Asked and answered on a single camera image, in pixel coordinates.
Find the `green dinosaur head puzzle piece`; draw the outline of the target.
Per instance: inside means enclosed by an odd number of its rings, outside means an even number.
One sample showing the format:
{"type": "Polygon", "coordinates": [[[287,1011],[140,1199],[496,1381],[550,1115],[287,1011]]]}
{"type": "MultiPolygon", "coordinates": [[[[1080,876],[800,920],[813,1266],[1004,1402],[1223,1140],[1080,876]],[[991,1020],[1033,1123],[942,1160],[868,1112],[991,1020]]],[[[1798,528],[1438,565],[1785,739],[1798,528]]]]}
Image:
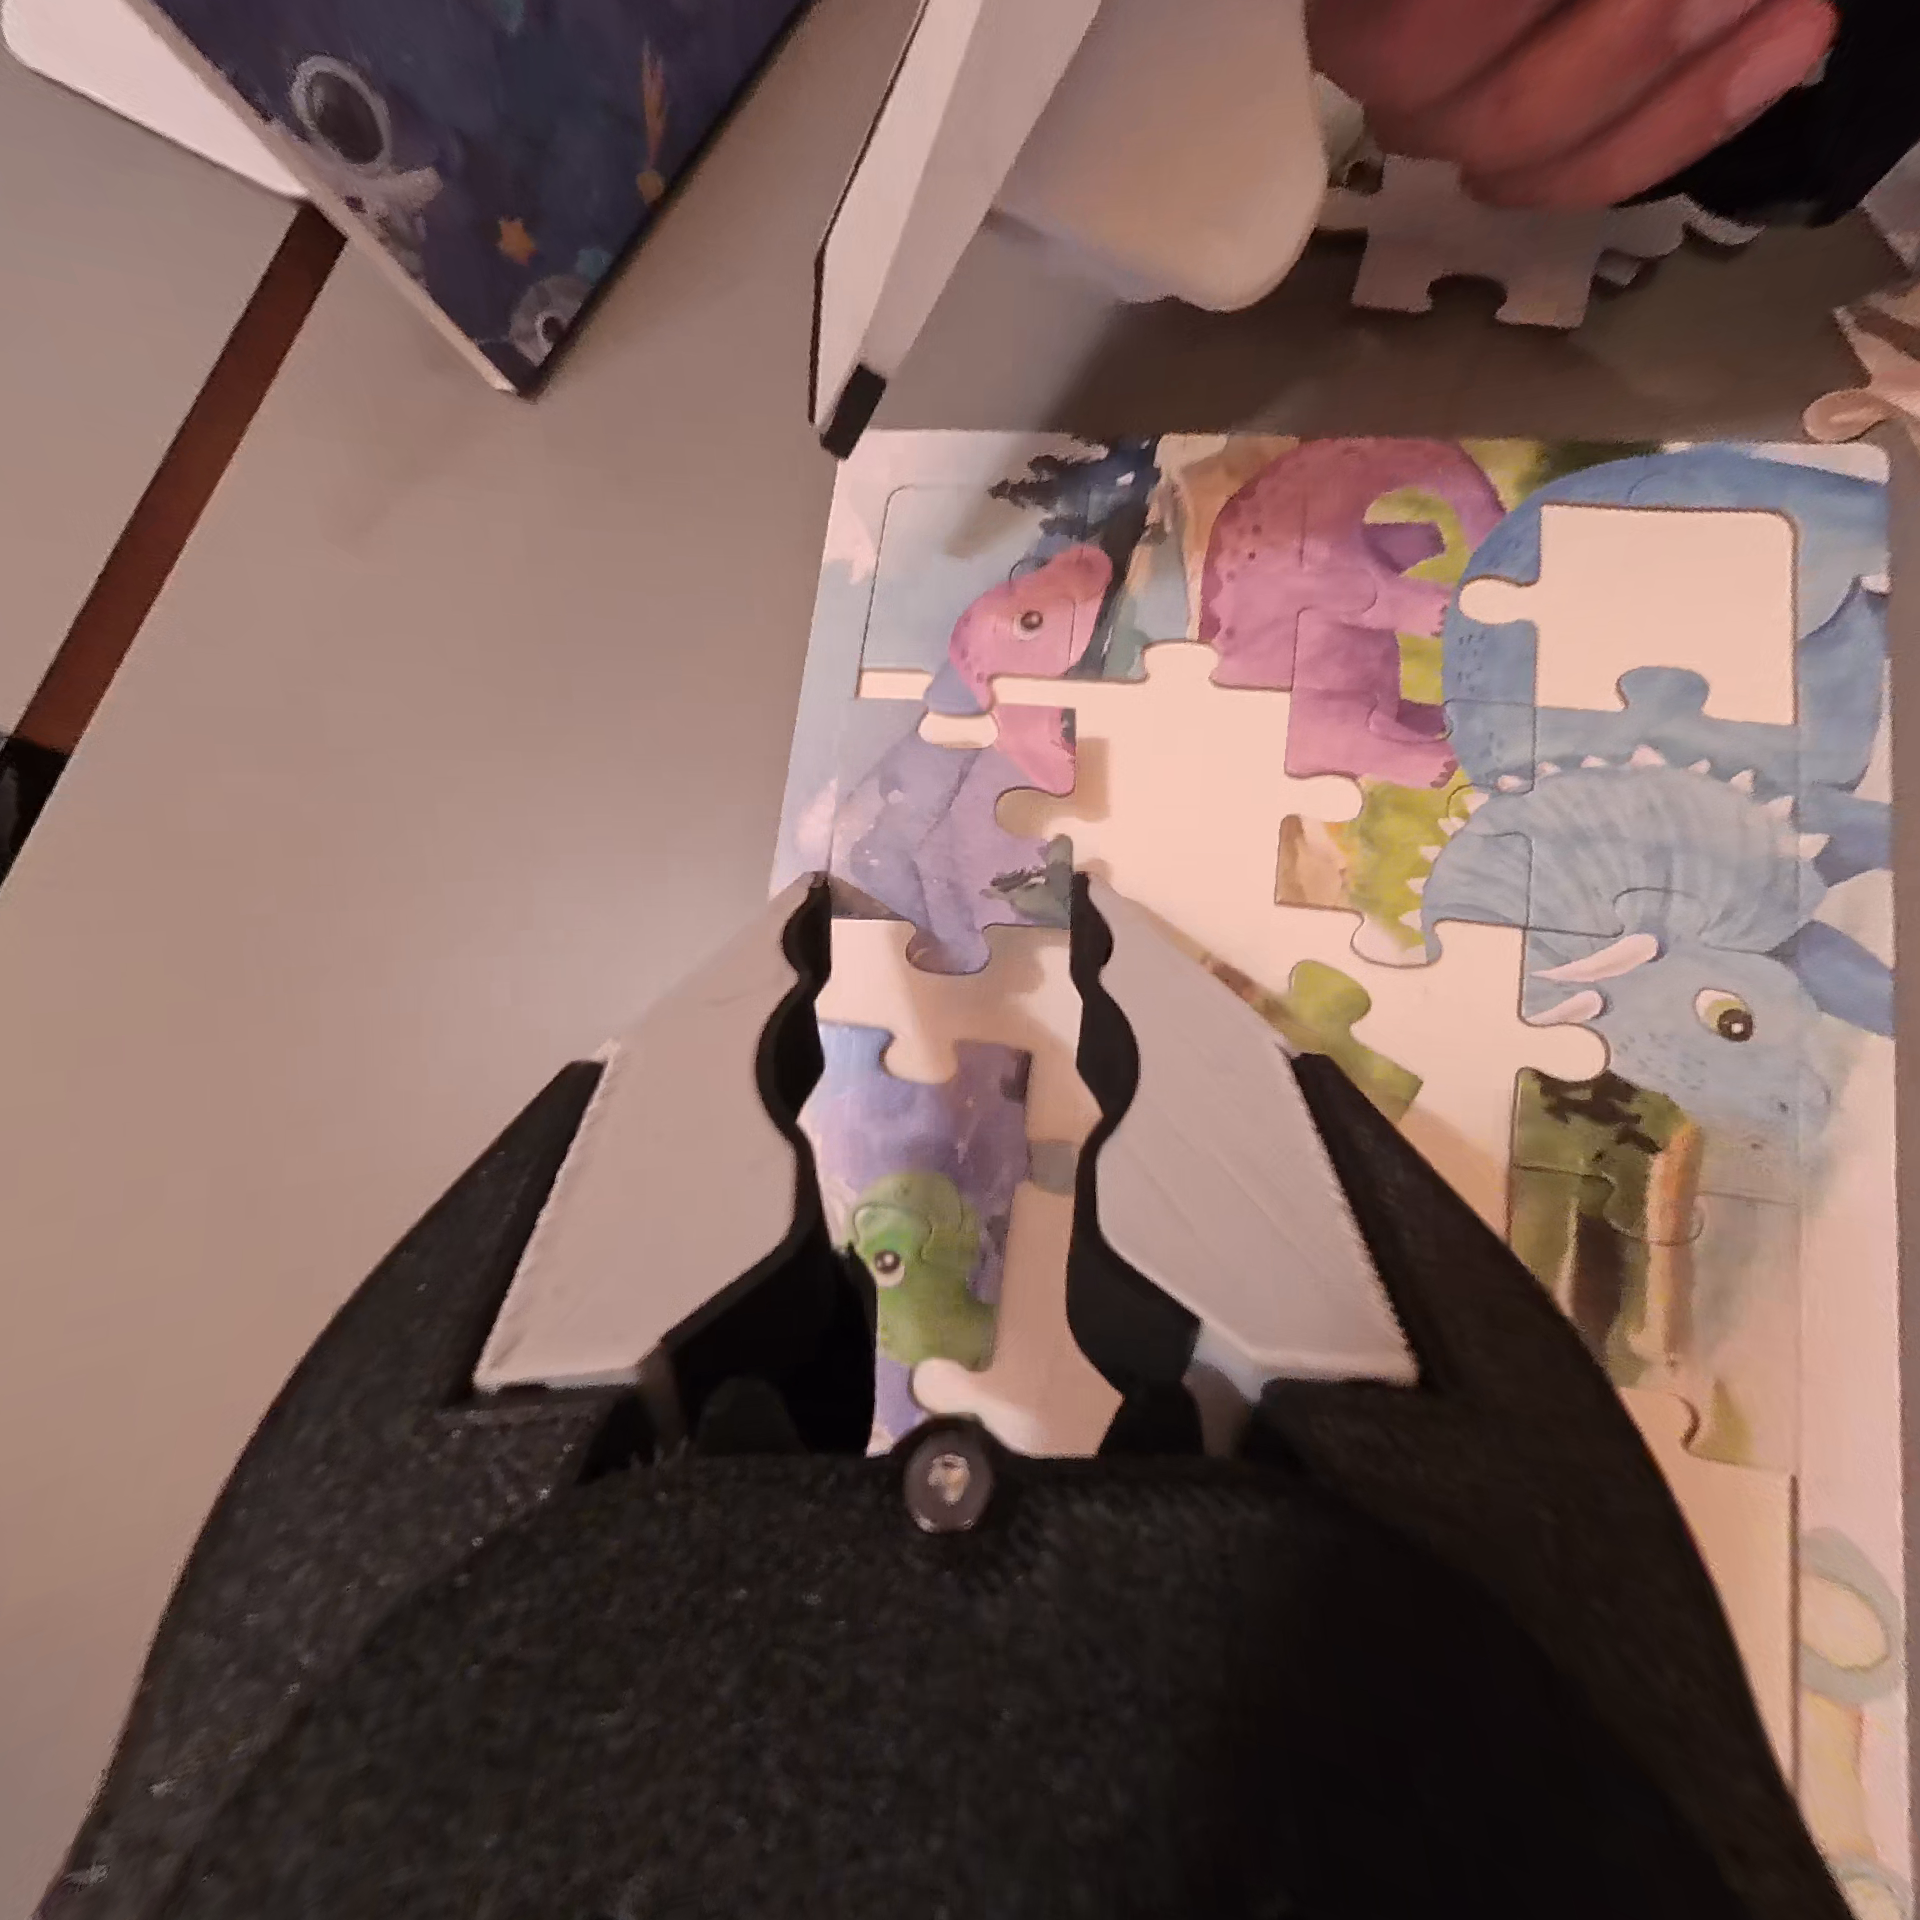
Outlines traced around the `green dinosaur head puzzle piece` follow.
{"type": "Polygon", "coordinates": [[[819,1042],[803,1131],[832,1237],[876,1285],[870,1450],[961,1412],[1021,1452],[1089,1452],[1106,1389],[1064,1330],[1068,1152],[1030,1156],[1033,1054],[960,1039],[921,1082],[888,1068],[881,1026],[821,1022],[819,1042]]]}

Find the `grey desk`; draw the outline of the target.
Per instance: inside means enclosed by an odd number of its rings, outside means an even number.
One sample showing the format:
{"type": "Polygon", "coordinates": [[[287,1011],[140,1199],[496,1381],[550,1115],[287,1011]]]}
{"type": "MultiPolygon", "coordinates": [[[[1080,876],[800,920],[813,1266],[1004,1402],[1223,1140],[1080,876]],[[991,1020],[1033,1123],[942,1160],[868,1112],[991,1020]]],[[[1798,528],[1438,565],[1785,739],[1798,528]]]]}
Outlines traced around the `grey desk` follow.
{"type": "Polygon", "coordinates": [[[5,881],[5,1916],[325,1319],[765,893],[803,281],[697,213],[514,404],[335,268],[5,881]]]}

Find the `black flat pad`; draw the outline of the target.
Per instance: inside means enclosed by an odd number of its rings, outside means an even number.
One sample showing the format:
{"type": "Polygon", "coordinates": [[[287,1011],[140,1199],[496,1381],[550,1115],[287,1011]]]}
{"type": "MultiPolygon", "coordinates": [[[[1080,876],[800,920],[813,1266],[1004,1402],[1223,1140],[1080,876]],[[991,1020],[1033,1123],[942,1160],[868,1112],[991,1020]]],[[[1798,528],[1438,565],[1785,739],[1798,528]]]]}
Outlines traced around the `black flat pad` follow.
{"type": "Polygon", "coordinates": [[[3,735],[3,878],[31,836],[66,764],[69,756],[56,749],[41,747],[22,735],[3,735]]]}

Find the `blue purple puzzle piece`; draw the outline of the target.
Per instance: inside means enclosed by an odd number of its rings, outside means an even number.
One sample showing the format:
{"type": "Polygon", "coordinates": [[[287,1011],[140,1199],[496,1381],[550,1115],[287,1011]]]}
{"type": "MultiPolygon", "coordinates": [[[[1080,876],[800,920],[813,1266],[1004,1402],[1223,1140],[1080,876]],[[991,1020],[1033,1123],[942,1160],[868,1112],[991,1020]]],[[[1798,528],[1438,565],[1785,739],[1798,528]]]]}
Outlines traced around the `blue purple puzzle piece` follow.
{"type": "Polygon", "coordinates": [[[845,708],[827,868],[850,915],[913,926],[915,967],[978,971],[991,926],[1068,925],[1068,839],[1011,834],[995,808],[1014,792],[1071,793],[1074,711],[999,708],[980,747],[941,747],[921,719],[906,701],[845,708]]]}

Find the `pink dinosaur head puzzle piece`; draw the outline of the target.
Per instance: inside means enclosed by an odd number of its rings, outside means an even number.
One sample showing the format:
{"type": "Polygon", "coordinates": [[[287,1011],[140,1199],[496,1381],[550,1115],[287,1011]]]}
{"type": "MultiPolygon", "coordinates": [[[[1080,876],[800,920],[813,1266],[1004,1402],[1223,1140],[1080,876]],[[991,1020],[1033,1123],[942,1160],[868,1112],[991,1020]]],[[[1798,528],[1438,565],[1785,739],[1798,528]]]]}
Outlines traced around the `pink dinosaur head puzzle piece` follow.
{"type": "Polygon", "coordinates": [[[941,712],[991,708],[1002,674],[1068,674],[1102,634],[1152,486],[1121,460],[890,492],[862,672],[921,674],[941,712]]]}

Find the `pile of puzzle pieces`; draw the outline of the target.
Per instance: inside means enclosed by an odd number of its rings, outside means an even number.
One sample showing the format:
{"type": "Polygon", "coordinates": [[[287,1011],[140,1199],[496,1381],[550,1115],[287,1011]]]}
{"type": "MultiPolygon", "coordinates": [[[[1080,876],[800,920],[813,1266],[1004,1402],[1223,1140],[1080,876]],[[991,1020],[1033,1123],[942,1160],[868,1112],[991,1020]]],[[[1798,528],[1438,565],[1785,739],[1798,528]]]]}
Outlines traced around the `pile of puzzle pieces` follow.
{"type": "MultiPolygon", "coordinates": [[[[1715,252],[1749,247],[1762,228],[1812,215],[1810,205],[1740,208],[1733,185],[1596,208],[1528,212],[1475,201],[1457,169],[1436,158],[1387,156],[1362,127],[1352,103],[1333,100],[1333,158],[1317,228],[1363,237],[1352,302],[1417,315],[1447,281],[1500,291],[1497,320],[1572,329],[1596,286],[1622,289],[1647,267],[1696,242],[1715,252]]],[[[1860,377],[1810,401],[1812,441],[1839,444],[1899,420],[1918,427],[1916,151],[1863,196],[1863,208],[1906,275],[1835,310],[1860,377]]]]}

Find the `green grass puzzle piece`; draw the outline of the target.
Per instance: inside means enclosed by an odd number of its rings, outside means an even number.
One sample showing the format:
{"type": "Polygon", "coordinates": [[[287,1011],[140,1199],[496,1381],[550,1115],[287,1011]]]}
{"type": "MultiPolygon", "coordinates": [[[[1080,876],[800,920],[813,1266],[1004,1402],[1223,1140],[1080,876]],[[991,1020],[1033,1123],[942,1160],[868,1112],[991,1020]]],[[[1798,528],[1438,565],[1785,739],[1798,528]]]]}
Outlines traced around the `green grass puzzle piece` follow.
{"type": "Polygon", "coordinates": [[[1357,1035],[1357,1022],[1373,1009],[1367,988],[1337,967],[1301,959],[1283,990],[1283,1030],[1293,1048],[1323,1054],[1393,1123],[1412,1110],[1424,1082],[1357,1035]]]}

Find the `dinosaur puzzle tray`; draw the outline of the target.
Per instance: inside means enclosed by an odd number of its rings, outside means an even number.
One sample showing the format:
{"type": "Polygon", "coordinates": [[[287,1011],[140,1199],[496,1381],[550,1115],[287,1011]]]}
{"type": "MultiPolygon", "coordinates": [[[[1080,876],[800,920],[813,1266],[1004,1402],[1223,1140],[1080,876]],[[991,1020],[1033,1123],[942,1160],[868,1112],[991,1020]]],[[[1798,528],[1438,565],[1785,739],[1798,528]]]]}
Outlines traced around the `dinosaur puzzle tray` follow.
{"type": "MultiPolygon", "coordinates": [[[[803,668],[775,887],[827,868],[833,826],[836,749],[852,701],[906,701],[923,708],[921,735],[941,747],[984,747],[999,708],[1074,711],[1074,788],[1066,796],[1004,793],[999,825],[1020,836],[1066,836],[1071,876],[1099,876],[1156,915],[1166,934],[1285,1042],[1283,990],[1260,1004],[1210,950],[1187,937],[1187,907],[1232,905],[1232,864],[1250,851],[1242,830],[1266,802],[1317,820],[1348,820],[1359,793],[1348,779],[1295,781],[1283,773],[1287,703],[1279,692],[1216,681],[1211,648],[1187,634],[1182,564],[1168,524],[1166,460],[1198,440],[1250,435],[1149,435],[1114,444],[1052,436],[908,430],[870,436],[833,485],[815,619],[803,668]],[[1142,536],[1102,619],[1092,650],[1057,679],[1002,674],[991,708],[941,712],[921,674],[862,672],[864,619],[876,571],[884,504],[908,485],[986,486],[1039,473],[1043,464],[1117,468],[1137,460],[1152,474],[1142,536]]],[[[1875,758],[1889,802],[1887,905],[1894,994],[1892,875],[1892,712],[1885,638],[1885,743],[1875,758]]],[[[952,1071],[952,1046],[995,1041],[1033,1058],[1027,1131],[1030,1160],[1043,1143],[1071,1152],[1092,1108],[1074,1082],[1076,1001],[1066,979],[1062,926],[995,925],[978,971],[923,971],[908,956],[913,926],[895,916],[850,915],[843,887],[833,907],[833,971],[825,1022],[872,1023],[893,1035],[885,1064],[915,1082],[952,1071]]],[[[1510,1246],[1621,1389],[1664,1461],[1693,1537],[1715,1572],[1724,1614],[1744,1652],[1755,1703],[1810,1837],[1836,1891],[1856,1916],[1916,1916],[1907,1759],[1907,1553],[1901,1412],[1901,1228],[1897,1219],[1894,1041],[1882,1093],[1860,1104],[1857,1143],[1882,1143],[1885,1162],[1842,1156],[1831,1140],[1825,1169],[1831,1212],[1820,1227],[1868,1227],[1866,1198],[1885,1203],[1887,1250],[1869,1265],[1839,1265],[1844,1278],[1806,1295],[1812,1336],[1809,1381],[1820,1431],[1806,1438],[1810,1476],[1774,1472],[1706,1457],[1691,1446],[1693,1412],[1673,1395],[1621,1386],[1552,1287],[1509,1236],[1509,1148],[1516,1068],[1483,1084],[1419,1091],[1396,1123],[1453,1191],[1510,1246]]]]}

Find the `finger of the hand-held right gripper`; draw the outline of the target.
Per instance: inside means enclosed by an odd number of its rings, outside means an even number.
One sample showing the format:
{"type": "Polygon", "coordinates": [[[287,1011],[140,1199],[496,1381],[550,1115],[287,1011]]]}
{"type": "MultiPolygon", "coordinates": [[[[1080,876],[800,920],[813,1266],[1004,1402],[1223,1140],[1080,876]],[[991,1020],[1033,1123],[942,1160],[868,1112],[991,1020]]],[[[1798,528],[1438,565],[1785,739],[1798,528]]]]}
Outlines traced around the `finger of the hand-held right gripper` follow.
{"type": "Polygon", "coordinates": [[[1096,2],[923,2],[815,253],[807,414],[843,458],[1085,41],[1096,2]]]}

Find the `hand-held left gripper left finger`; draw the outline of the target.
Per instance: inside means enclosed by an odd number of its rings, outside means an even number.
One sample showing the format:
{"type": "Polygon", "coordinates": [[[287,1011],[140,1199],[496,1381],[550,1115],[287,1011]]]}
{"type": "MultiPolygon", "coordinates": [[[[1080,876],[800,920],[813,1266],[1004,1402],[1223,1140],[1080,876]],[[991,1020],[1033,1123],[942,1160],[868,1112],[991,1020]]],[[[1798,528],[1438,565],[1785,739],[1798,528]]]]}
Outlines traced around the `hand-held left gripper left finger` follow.
{"type": "Polygon", "coordinates": [[[825,1071],[830,971],[832,888],[795,878],[599,1052],[477,1395],[635,1382],[670,1336],[821,1240],[797,1117],[825,1071]]]}

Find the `group of assembled puzzle pieces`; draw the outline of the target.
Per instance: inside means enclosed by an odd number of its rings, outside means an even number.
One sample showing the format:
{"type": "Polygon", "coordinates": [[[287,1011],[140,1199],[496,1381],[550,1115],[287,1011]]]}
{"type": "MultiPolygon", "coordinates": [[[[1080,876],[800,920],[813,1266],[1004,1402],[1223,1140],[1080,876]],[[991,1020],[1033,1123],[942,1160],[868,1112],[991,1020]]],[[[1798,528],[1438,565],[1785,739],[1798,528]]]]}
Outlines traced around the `group of assembled puzzle pieces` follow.
{"type": "Polygon", "coordinates": [[[1887,464],[1210,436],[1166,460],[1187,634],[1287,703],[1232,905],[1187,937],[1260,1004],[1305,962],[1438,1096],[1516,1068],[1519,1254],[1691,1446],[1810,1476],[1806,1295],[1887,1250],[1820,1227],[1892,1068],[1887,464]]]}

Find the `colourful puzzle box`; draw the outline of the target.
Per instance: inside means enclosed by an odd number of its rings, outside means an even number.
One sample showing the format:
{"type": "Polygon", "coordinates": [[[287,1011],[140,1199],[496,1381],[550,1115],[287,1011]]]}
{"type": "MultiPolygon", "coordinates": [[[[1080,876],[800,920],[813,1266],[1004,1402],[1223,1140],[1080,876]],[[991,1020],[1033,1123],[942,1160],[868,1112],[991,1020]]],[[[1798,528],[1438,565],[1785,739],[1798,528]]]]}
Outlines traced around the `colourful puzzle box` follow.
{"type": "Polygon", "coordinates": [[[529,397],[797,2],[5,5],[41,75],[316,205],[529,397]]]}

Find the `person's right hand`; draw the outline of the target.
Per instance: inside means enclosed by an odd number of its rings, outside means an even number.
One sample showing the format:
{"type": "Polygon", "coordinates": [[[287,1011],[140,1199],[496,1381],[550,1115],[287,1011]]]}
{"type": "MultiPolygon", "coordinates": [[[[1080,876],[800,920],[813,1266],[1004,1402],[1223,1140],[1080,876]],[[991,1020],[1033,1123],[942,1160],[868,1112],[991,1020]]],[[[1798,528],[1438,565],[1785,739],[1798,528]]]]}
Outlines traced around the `person's right hand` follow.
{"type": "Polygon", "coordinates": [[[1494,206],[1647,194],[1806,84],[1825,2],[1312,2],[1313,66],[1387,156],[1494,206]]]}

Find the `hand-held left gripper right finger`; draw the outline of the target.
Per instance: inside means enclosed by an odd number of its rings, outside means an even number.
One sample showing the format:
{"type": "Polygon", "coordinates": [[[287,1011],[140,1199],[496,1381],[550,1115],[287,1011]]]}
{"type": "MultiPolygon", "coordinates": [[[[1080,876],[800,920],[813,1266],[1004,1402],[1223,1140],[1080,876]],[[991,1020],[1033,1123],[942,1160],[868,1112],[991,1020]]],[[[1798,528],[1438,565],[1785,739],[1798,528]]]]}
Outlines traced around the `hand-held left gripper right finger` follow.
{"type": "Polygon", "coordinates": [[[1283,1035],[1137,902],[1074,876],[1074,1068],[1096,1099],[1074,1175],[1066,1319],[1117,1392],[1193,1363],[1272,1381],[1417,1381],[1283,1035]]]}

